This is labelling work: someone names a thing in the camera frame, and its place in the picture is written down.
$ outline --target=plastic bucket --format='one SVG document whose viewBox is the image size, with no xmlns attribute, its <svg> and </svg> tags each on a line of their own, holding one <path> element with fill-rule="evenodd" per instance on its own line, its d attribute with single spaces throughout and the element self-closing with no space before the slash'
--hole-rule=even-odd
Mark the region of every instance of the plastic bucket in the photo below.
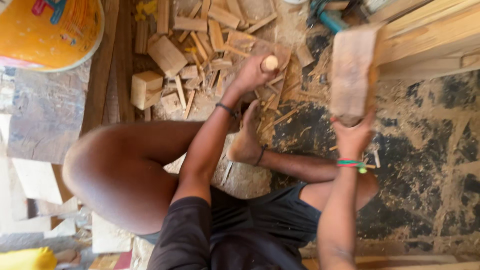
<svg viewBox="0 0 480 270">
<path fill-rule="evenodd" d="M 0 0 L 0 65 L 77 67 L 92 57 L 104 27 L 100 0 Z"/>
</svg>

